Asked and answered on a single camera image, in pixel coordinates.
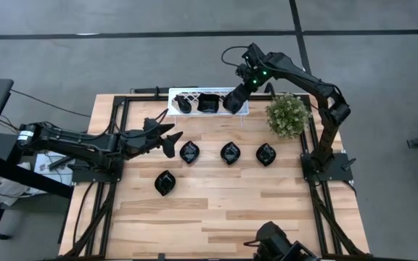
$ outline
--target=gray carpet floor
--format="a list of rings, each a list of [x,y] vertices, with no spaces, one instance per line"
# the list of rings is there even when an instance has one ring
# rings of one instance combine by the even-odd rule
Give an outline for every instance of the gray carpet floor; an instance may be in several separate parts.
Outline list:
[[[297,0],[303,30],[418,29],[418,0]],[[294,30],[287,0],[0,0],[0,34]],[[14,89],[90,113],[97,94],[154,86],[235,86],[220,53],[256,42],[301,65],[294,36],[0,40],[0,78]],[[418,35],[305,36],[312,72],[351,105],[340,132],[353,165],[371,252],[418,260]],[[227,60],[239,62],[240,51]],[[277,91],[301,90],[273,82]],[[87,118],[13,94],[4,115],[16,124],[48,120],[84,131]],[[0,260],[55,257],[68,201],[20,200],[4,216]]]

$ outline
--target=wood grain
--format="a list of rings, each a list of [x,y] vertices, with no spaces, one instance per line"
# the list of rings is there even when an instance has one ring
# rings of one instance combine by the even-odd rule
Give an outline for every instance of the wood grain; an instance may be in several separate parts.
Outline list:
[[[107,127],[112,100],[113,95],[97,96],[90,133],[101,133]],[[251,258],[255,249],[242,243],[253,240],[255,232],[270,220],[291,241],[299,240],[319,253],[311,198],[302,178],[300,140],[278,138],[269,130],[264,112],[268,104],[251,101],[243,128],[239,117],[177,117],[170,132],[184,132],[176,144],[177,154],[190,140],[200,148],[200,157],[191,166],[178,155],[168,159],[160,149],[128,161],[117,187],[107,258],[156,258],[158,253],[169,258]],[[166,106],[164,101],[132,102],[127,129],[141,128],[145,117],[158,116]],[[313,116],[320,135],[323,128],[314,109]],[[173,122],[173,117],[164,120]],[[220,158],[220,149],[229,141],[242,152],[231,166]],[[277,153],[268,167],[255,158],[257,148],[266,142]],[[340,136],[333,147],[343,149]],[[169,195],[161,197],[154,180],[164,170],[176,176],[177,184]],[[87,186],[75,187],[60,254],[72,246],[73,227]],[[341,182],[329,182],[329,187],[338,223],[357,247],[368,251],[354,193]],[[96,185],[86,197],[77,238],[89,224],[95,191]],[[329,233],[327,236],[331,251]],[[96,253],[100,238],[97,233]]]

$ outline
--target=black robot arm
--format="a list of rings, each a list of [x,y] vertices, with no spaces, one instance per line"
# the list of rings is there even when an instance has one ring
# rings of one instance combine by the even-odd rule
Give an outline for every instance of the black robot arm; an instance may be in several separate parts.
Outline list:
[[[256,92],[270,78],[286,79],[312,94],[318,102],[321,123],[324,126],[319,146],[311,154],[311,170],[323,173],[333,160],[332,143],[338,128],[351,113],[349,105],[343,98],[340,89],[330,83],[304,72],[296,67],[292,60],[281,52],[264,54],[254,43],[250,44],[243,54],[246,64],[238,66],[236,74],[243,79],[224,100],[225,109],[237,113],[243,103],[249,99],[252,92]]]
[[[58,152],[86,162],[87,165],[82,167],[87,170],[109,173],[114,171],[112,165],[116,160],[129,160],[160,146],[167,157],[175,156],[173,145],[183,132],[161,138],[174,124],[160,124],[158,118],[144,119],[142,130],[107,133],[115,127],[111,122],[104,132],[96,136],[61,129],[48,122],[31,123],[20,126],[17,145],[24,150]]]

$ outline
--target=wooden table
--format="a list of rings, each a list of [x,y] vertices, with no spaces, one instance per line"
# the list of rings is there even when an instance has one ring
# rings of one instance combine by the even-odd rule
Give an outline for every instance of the wooden table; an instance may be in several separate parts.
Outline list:
[[[101,133],[107,127],[113,97],[97,96],[89,133]],[[315,99],[311,97],[311,101],[314,104]],[[155,149],[126,162],[115,194],[107,258],[155,259],[158,253],[168,258],[251,258],[255,248],[242,242],[253,240],[255,232],[270,220],[286,232],[291,242],[298,240],[319,254],[311,197],[299,160],[300,139],[278,138],[270,132],[265,113],[268,104],[251,101],[243,127],[239,117],[177,117],[177,126],[169,133],[183,131],[184,135],[173,159]],[[142,128],[145,117],[157,117],[166,107],[164,101],[131,102],[127,129]],[[317,111],[314,120],[320,136],[323,127]],[[167,117],[164,123],[173,121],[173,117]],[[313,148],[309,131],[307,134],[309,148]],[[190,140],[200,148],[193,166],[178,155],[181,146]],[[220,158],[221,148],[229,141],[241,149],[241,157],[232,166]],[[258,147],[266,142],[276,150],[276,159],[268,167],[255,158]],[[334,149],[343,149],[339,135]],[[177,180],[166,197],[154,188],[156,177],[164,170],[170,170]],[[73,228],[87,186],[82,183],[75,187],[60,254],[72,247]],[[368,252],[354,193],[338,181],[329,182],[329,187],[337,222],[358,248]],[[86,197],[78,238],[90,222],[95,188]],[[324,227],[332,252],[325,220]],[[97,233],[94,254],[99,251],[100,237]]]

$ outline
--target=green plant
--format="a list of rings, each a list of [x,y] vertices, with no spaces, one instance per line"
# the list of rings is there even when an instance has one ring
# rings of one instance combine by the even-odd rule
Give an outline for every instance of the green plant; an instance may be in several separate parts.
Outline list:
[[[266,107],[267,123],[279,137],[297,137],[308,122],[311,113],[299,97],[292,94],[278,96]]]

